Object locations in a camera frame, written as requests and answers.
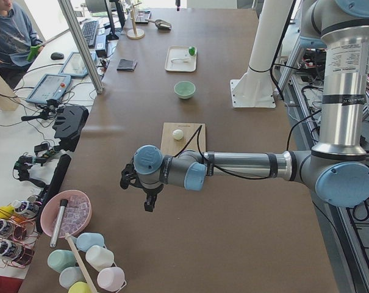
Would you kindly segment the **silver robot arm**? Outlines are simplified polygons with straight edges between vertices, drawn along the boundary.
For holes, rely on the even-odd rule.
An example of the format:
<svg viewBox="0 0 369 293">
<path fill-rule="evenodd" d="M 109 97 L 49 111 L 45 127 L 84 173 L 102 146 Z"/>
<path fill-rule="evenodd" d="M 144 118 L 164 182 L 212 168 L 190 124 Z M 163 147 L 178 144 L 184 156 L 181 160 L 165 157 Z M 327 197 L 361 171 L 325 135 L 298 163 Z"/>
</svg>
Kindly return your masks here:
<svg viewBox="0 0 369 293">
<path fill-rule="evenodd" d="M 369 1 L 304 1 L 301 38 L 320 38 L 326 45 L 320 137 L 311 150 L 281 154 L 185 150 L 170 156 L 145 145 L 122 171 L 121 188 L 143 189 L 147 211 L 154 209 L 164 186 L 200 190 L 214 173 L 298 182 L 337 207 L 352 208 L 368 199 L 369 166 L 360 133 L 367 100 Z"/>
</svg>

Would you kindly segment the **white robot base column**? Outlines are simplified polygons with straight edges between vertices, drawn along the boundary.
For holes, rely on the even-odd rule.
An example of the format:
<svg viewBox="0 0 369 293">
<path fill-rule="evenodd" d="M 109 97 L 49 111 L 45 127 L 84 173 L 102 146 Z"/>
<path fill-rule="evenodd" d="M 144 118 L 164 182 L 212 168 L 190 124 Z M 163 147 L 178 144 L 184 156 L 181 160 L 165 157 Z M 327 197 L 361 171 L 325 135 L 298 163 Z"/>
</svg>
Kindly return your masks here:
<svg viewBox="0 0 369 293">
<path fill-rule="evenodd" d="M 247 72 L 240 79 L 231 80 L 234 108 L 276 107 L 270 72 L 294 6 L 293 0 L 263 2 Z"/>
</svg>

